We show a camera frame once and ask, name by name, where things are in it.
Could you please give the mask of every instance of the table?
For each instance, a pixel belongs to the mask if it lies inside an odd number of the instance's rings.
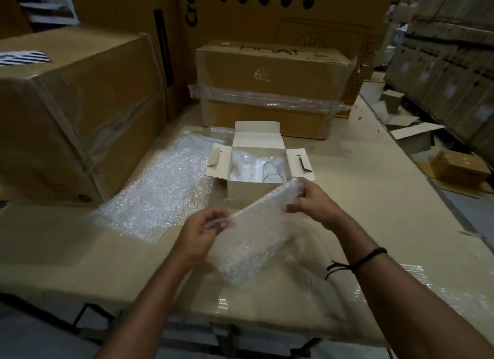
[[[150,150],[179,131],[201,132],[198,108],[168,124]],[[359,97],[349,119],[333,119],[326,141],[284,137],[305,148],[317,183],[386,247],[494,343],[494,256],[466,235],[426,176]],[[144,158],[141,167],[149,160]],[[52,292],[126,306],[168,254],[179,228],[157,245],[92,226],[90,210],[10,204],[0,211],[0,290]],[[355,277],[324,281],[331,260],[346,262],[336,237],[307,221],[312,234],[288,244],[238,287],[203,266],[182,284],[175,312],[339,341],[386,346]]]

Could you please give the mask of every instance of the black bracelet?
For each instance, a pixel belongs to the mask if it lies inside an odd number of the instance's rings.
[[[360,268],[363,263],[368,262],[374,256],[379,255],[379,254],[387,254],[387,253],[388,253],[388,251],[384,247],[380,247],[380,248],[375,249],[369,255],[363,257],[358,262],[356,262],[355,264],[352,264],[352,265],[332,261],[333,264],[326,268],[326,270],[330,271],[330,272],[326,276],[325,280],[328,279],[328,277],[330,276],[331,273],[334,273],[336,271],[342,271],[343,269],[348,269],[348,270],[351,270],[352,273],[355,273],[357,271],[357,269]]]

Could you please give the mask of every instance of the wall of boxes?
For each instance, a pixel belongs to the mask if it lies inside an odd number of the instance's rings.
[[[494,0],[422,0],[386,81],[494,164]]]

